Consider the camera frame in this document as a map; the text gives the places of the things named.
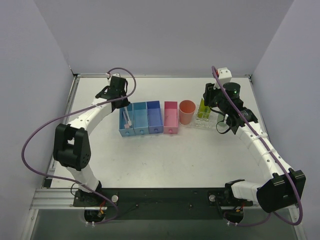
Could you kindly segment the yellow green toothpaste tube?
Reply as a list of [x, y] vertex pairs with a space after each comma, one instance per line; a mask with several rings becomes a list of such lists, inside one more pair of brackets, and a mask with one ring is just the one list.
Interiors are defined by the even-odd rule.
[[208, 106], [204, 106], [203, 107], [203, 111], [202, 111], [202, 118], [203, 119], [208, 119], [210, 117], [211, 114], [211, 109]]
[[196, 115], [199, 119], [203, 119], [204, 118], [205, 109], [206, 109], [206, 107], [204, 105], [204, 99], [202, 98], [200, 100], [200, 104], [199, 104], [197, 115]]

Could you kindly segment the orange plastic cup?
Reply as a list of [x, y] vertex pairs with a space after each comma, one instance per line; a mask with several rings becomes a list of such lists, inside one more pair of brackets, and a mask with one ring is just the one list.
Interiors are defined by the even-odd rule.
[[196, 104], [191, 100], [183, 100], [179, 104], [179, 121], [182, 125], [188, 125], [196, 110]]

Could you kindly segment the white pink toothbrush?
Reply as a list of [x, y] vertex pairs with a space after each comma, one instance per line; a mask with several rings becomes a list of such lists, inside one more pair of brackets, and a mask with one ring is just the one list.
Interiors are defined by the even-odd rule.
[[124, 128], [125, 128], [125, 129], [129, 129], [130, 126], [129, 126], [129, 124], [128, 124], [128, 120], [127, 120], [126, 113], [123, 112], [122, 115], [123, 115], [123, 119], [124, 119], [124, 124], [123, 124], [123, 125], [124, 125]]

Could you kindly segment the green plastic cup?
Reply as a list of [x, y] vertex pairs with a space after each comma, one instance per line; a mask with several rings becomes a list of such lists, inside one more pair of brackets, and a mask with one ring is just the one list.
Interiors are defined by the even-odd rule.
[[217, 116], [217, 125], [220, 127], [225, 127], [226, 123], [225, 123], [225, 116], [222, 114], [218, 114]]

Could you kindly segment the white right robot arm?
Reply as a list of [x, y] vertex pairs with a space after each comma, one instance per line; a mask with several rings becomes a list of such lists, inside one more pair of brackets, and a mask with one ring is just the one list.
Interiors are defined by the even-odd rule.
[[245, 144], [262, 171], [264, 184], [243, 179], [226, 183], [232, 199], [258, 203], [267, 213], [299, 205], [306, 176], [301, 170], [294, 170], [275, 150], [262, 130], [258, 118], [240, 99], [240, 85], [227, 82], [222, 89], [213, 83], [205, 85], [203, 94], [206, 107], [217, 107], [226, 118], [230, 130]]

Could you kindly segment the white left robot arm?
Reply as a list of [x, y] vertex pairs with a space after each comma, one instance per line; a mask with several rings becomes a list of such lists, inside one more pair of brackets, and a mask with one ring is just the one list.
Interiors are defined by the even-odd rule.
[[129, 105], [127, 98], [128, 81], [112, 75], [105, 86], [93, 99], [91, 109], [85, 110], [68, 124], [59, 124], [55, 129], [53, 158], [65, 167], [85, 192], [84, 199], [92, 206], [101, 203], [103, 194], [100, 181], [94, 176], [89, 165], [91, 159], [90, 133], [114, 110]]

